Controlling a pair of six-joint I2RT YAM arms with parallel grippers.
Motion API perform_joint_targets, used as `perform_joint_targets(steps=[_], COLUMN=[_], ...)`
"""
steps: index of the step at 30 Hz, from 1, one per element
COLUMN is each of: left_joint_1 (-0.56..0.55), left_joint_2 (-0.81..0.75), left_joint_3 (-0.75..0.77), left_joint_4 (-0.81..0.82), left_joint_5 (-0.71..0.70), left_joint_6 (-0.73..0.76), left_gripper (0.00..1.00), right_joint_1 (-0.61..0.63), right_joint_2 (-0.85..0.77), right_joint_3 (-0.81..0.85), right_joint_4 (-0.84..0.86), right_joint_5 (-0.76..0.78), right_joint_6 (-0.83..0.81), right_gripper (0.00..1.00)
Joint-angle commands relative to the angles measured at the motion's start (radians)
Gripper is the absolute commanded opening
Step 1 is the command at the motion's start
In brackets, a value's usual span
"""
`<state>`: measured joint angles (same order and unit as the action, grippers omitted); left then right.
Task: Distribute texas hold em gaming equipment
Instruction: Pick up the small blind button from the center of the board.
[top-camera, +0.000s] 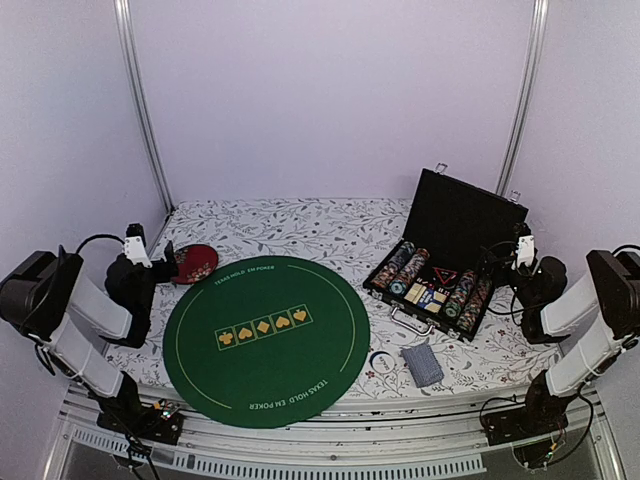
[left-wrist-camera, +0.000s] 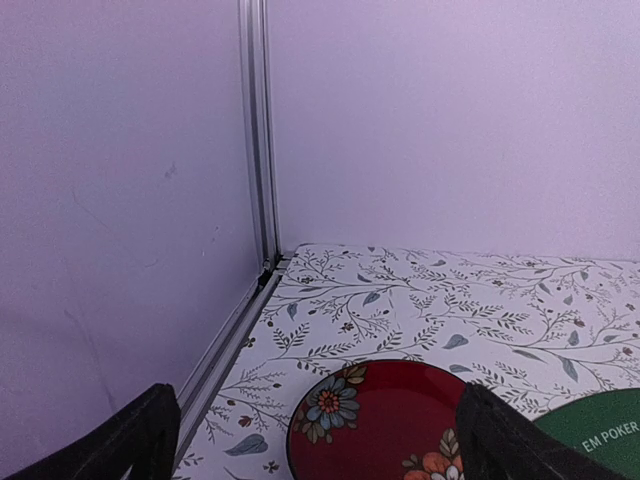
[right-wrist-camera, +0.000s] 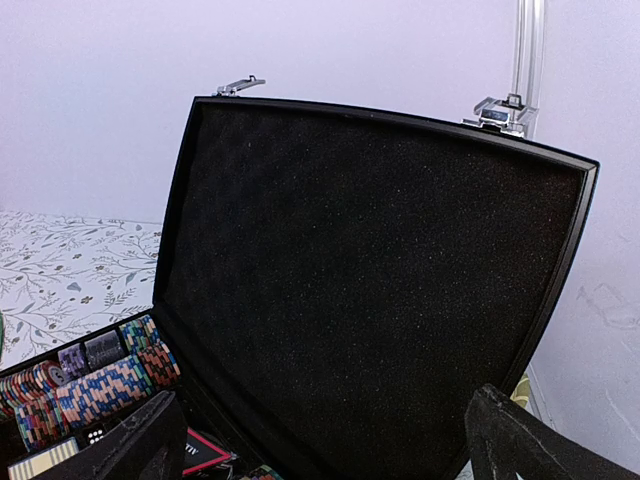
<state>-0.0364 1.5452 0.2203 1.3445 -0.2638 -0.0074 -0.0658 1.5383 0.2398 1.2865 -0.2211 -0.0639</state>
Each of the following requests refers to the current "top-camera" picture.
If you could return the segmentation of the white dealer button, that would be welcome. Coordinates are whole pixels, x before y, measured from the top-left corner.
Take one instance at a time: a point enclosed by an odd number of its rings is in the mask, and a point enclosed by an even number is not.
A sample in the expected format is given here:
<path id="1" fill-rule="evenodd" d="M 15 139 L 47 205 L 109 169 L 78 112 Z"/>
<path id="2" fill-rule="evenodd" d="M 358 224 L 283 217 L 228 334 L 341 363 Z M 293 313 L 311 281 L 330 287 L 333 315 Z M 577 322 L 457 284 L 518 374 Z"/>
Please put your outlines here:
<path id="1" fill-rule="evenodd" d="M 370 355 L 369 364 L 377 374 L 386 375 L 395 369 L 396 360 L 386 351 L 377 351 Z"/>

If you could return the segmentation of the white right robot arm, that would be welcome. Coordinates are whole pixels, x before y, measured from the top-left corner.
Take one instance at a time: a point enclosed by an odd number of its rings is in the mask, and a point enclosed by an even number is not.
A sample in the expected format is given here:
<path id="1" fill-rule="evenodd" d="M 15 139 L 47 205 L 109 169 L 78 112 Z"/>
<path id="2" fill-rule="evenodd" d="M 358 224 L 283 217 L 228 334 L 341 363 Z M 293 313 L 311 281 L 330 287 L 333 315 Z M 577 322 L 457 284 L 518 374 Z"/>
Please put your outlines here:
<path id="1" fill-rule="evenodd" d="M 566 291 L 566 268 L 552 260 L 525 297 L 521 327 L 532 343 L 559 343 L 574 337 L 571 349 L 529 386 L 517 427 L 537 436 L 562 423 L 567 406 L 588 381 L 604 374 L 639 338 L 639 247 L 622 245 L 586 255 L 588 271 Z"/>

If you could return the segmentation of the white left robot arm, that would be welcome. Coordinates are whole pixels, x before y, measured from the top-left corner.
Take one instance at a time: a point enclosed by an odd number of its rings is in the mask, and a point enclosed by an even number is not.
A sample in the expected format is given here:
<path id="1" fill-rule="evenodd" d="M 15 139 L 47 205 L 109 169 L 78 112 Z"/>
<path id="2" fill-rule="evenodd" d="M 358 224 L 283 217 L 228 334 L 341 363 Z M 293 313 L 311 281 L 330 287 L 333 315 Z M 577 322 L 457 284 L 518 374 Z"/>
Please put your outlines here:
<path id="1" fill-rule="evenodd" d="M 157 434 L 162 427 L 176 432 L 176 407 L 143 405 L 133 378 L 112 365 L 71 316 L 84 318 L 109 343 L 140 348 L 151 327 L 155 287 L 178 272 L 171 246 L 155 261 L 144 251 L 124 251 L 99 289 L 85 274 L 80 254 L 36 251 L 2 280 L 1 317 L 83 384 L 115 427 L 128 434 Z"/>

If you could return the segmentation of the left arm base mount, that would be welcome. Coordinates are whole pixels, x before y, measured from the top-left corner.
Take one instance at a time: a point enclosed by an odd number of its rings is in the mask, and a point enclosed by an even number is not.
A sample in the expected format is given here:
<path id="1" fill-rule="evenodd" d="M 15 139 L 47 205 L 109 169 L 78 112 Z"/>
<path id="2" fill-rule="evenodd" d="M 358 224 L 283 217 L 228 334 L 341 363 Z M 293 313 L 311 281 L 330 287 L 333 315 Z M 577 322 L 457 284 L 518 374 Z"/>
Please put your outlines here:
<path id="1" fill-rule="evenodd" d="M 142 406 L 140 411 L 116 408 L 100 402 L 97 425 L 103 429 L 129 436 L 176 446 L 183 430 L 185 417 L 180 412 L 169 413 L 163 408 Z"/>

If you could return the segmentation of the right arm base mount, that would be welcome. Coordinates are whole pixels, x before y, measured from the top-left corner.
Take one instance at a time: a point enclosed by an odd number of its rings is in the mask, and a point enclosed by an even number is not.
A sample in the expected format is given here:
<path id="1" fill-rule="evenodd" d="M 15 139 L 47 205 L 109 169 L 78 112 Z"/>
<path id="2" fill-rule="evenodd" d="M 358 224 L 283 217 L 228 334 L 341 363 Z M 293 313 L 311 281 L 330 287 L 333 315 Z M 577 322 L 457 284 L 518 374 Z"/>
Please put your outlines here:
<path id="1" fill-rule="evenodd" d="M 510 444 L 515 460 L 530 470 L 549 465 L 568 427 L 565 414 L 552 419 L 530 417 L 523 402 L 504 397 L 485 401 L 479 421 L 489 446 Z"/>

